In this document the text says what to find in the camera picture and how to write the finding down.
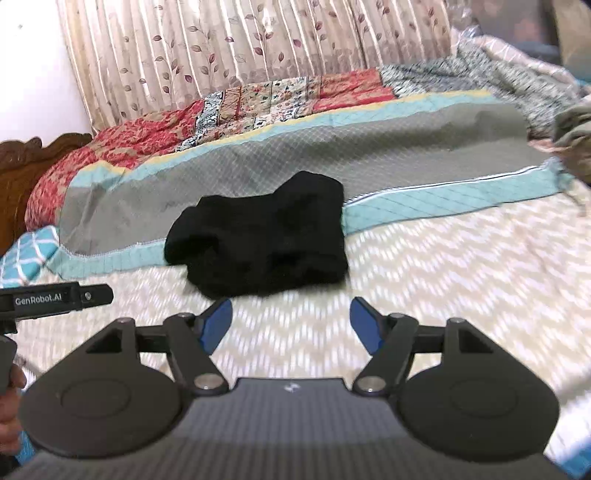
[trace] folded black fabric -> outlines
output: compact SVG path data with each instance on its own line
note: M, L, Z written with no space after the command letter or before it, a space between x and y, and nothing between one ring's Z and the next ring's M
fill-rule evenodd
M301 171L258 197L203 197L183 211L164 245L172 265L216 299L270 295L344 280L343 186Z

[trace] hand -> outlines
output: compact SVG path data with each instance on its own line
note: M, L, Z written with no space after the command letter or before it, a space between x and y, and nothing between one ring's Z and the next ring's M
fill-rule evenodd
M21 368L13 365L10 370L10 387L0 397L0 453L16 455L21 449L19 435L22 427L17 419L21 395L17 388L24 388L27 377Z

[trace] zigzag pattern sheet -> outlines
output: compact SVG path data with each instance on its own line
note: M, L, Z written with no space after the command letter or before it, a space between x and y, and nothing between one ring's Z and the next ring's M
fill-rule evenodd
M355 233L346 238L350 277L344 286L234 299L232 326L213 360L230 383L245 376L343 377L350 383L369 359L349 324L355 296L426 325L465 317L557 392L562 415L547 454L562 461L591 436L584 422L573 428L573 416L591 418L591 403L580 402L591 378L590 207L589 189L574 181L567 193L542 199ZM35 283L56 281L44 268ZM210 304L187 283L184 267L84 281L102 282L115 292L111 305L20 323L15 339L31 375L117 317L154 325ZM163 356L142 355L144 363L170 374ZM438 360L417 356L413 372Z

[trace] metal pivot screw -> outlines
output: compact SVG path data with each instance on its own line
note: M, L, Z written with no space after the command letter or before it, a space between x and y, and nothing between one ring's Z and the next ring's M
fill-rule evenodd
M378 393L386 388L386 381L382 377L363 377L357 380L357 386L367 393Z
M223 378L218 374L202 374L195 377L194 383L201 390L214 390L223 385Z

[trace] wooden headboard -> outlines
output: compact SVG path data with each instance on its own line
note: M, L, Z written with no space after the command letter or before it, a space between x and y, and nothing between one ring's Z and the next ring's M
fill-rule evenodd
M90 140L90 134L64 134L46 147L39 137L0 143L0 256L25 232L27 201L39 178Z

